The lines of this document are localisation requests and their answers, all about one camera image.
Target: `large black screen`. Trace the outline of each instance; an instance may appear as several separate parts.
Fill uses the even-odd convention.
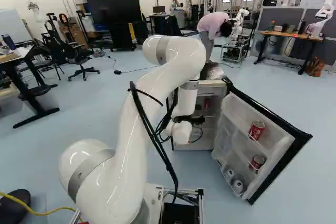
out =
[[[141,21],[139,0],[88,0],[95,23],[131,23]]]

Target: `open fridge door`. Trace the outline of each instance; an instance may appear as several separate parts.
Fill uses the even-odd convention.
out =
[[[212,157],[229,187],[251,205],[312,138],[223,79],[222,100]],[[261,123],[259,136],[250,131]]]

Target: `yellow cable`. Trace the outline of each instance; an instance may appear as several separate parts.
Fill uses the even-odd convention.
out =
[[[15,197],[13,197],[11,195],[5,194],[2,191],[0,191],[0,195],[3,196],[3,197],[6,197],[8,199],[11,199],[12,201],[15,201],[16,203],[18,203],[18,204],[22,205],[24,208],[26,208],[28,212],[30,212],[33,215],[37,215],[37,216],[49,215],[49,214],[52,214],[52,213],[57,212],[59,210],[70,210],[70,211],[76,212],[76,210],[74,210],[71,207],[60,207],[60,208],[57,208],[57,209],[49,211],[49,212],[41,212],[41,213],[39,213],[39,212],[35,212],[34,210],[32,210],[30,207],[28,207],[28,205],[26,203],[24,203],[22,200],[20,200],[18,198],[15,198]]]

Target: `mini fridge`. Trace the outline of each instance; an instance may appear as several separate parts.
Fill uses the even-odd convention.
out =
[[[172,148],[212,150],[227,186],[251,205],[312,138],[235,88],[228,78],[200,81],[191,119],[198,123],[190,144],[172,140]],[[254,134],[256,122],[264,126],[259,135]]]

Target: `pink shirt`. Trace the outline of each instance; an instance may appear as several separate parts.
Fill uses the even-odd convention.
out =
[[[209,39],[215,39],[222,23],[228,21],[229,15],[223,12],[209,13],[201,18],[197,25],[197,31],[208,31]]]

